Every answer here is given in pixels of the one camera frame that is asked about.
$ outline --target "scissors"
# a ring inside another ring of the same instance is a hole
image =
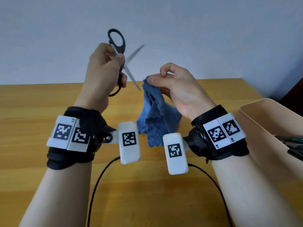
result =
[[[117,34],[119,34],[119,36],[122,38],[122,41],[123,41],[123,44],[121,46],[117,46],[115,44],[115,42],[113,41],[112,37],[111,37],[111,33],[112,32],[115,32]],[[122,35],[122,33],[117,30],[117,29],[110,29],[108,30],[107,32],[107,35],[108,35],[108,38],[109,38],[109,44],[112,46],[112,48],[115,50],[115,52],[117,54],[119,53],[124,53],[125,52],[125,40],[124,40],[124,37]],[[134,77],[132,76],[130,70],[128,69],[127,65],[129,64],[129,62],[135,57],[135,55],[144,47],[144,45],[141,45],[138,49],[136,49],[127,59],[125,59],[125,63],[124,65],[121,67],[120,69],[120,74],[119,74],[119,79],[118,79],[118,84],[119,84],[119,89],[115,92],[115,93],[112,93],[110,94],[109,96],[114,96],[116,95],[121,87],[122,87],[122,81],[121,81],[121,78],[122,78],[122,74],[121,74],[121,71],[122,69],[125,70],[126,74],[131,78],[132,82],[136,85],[136,87],[141,91],[140,87],[138,86],[138,84],[136,83]]]

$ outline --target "black wrist strap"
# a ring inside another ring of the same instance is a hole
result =
[[[96,110],[69,107],[65,111],[64,116],[79,119],[81,130],[91,138],[86,152],[50,147],[47,154],[47,166],[55,170],[65,169],[75,163],[93,161],[95,152],[100,148],[103,138],[109,136],[109,132],[115,131],[114,128],[107,125],[100,112]]]
[[[194,129],[189,132],[187,137],[183,138],[197,156],[206,157],[206,163],[209,160],[221,160],[232,155],[245,156],[249,154],[245,139],[220,149],[214,147],[203,125],[226,114],[228,114],[227,111],[221,105],[205,112],[191,122]]]

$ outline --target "scissor blade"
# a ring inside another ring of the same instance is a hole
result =
[[[139,88],[138,84],[136,83],[134,77],[131,74],[131,71],[128,69],[128,67],[126,65],[124,65],[123,69],[125,70],[126,74],[131,78],[131,81],[136,85],[136,87],[141,91],[141,89]]]
[[[127,57],[127,59],[125,60],[125,66],[127,66],[129,64],[129,62],[131,62],[131,60],[134,58],[135,55],[137,55],[137,53],[144,47],[144,45],[141,45],[136,51],[134,51],[129,57]]]

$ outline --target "white wall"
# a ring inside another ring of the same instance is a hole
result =
[[[0,84],[83,82],[110,28],[145,44],[136,80],[171,61],[279,98],[303,76],[303,0],[0,0]]]

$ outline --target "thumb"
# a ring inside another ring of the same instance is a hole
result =
[[[171,78],[164,78],[159,76],[150,76],[147,79],[147,83],[149,85],[152,85],[154,87],[166,87],[169,90],[171,90],[175,85],[175,79]]]
[[[114,66],[116,68],[121,68],[122,65],[125,62],[125,56],[122,53],[119,53],[116,55],[111,61],[109,61],[107,64],[109,66]]]

